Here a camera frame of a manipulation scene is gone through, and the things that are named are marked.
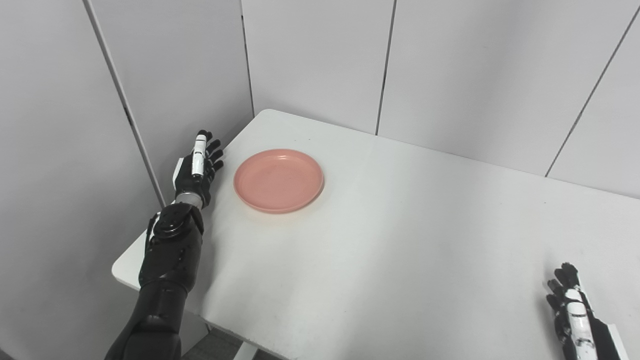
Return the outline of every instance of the robot finger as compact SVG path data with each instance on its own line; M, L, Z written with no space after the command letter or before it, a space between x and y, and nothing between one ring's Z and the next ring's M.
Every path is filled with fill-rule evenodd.
M559 299L563 299L564 298L565 288L562 285L560 285L558 280L551 279L551 280L547 281L547 286L551 289L551 291L554 292L554 294L556 294L556 296Z
M578 269L576 269L575 266L569 263L563 263L562 270L568 278L570 288L580 286L580 279L578 278Z
M547 295L547 302L549 303L549 306L551 306L551 308L556 312L556 315L562 310L562 303L557 296L551 294Z
M207 154L212 154L218 147L220 147L220 140L213 140L209 145L207 145Z
M210 154L208 159L213 161L213 162L216 162L216 160L220 159L222 157L222 155L223 155L222 150L218 149L218 150L214 151L212 154Z
M218 160L213 164L213 171L217 172L218 170L220 170L223 166L225 166L225 163L222 160Z
M554 270L554 275L556 276L556 279L558 279L558 281L567 289L572 288L573 286L571 286L571 282L569 281L569 276L564 272L564 270L562 269L555 269Z

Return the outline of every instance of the white table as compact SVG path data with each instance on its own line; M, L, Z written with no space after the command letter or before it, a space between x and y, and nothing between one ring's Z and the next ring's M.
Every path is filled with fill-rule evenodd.
M269 215L232 178L278 147L326 184ZM560 359L545 281L571 261L640 357L640 200L274 110L224 160L187 307L246 341L292 360ZM141 237L113 275L138 288L142 256Z

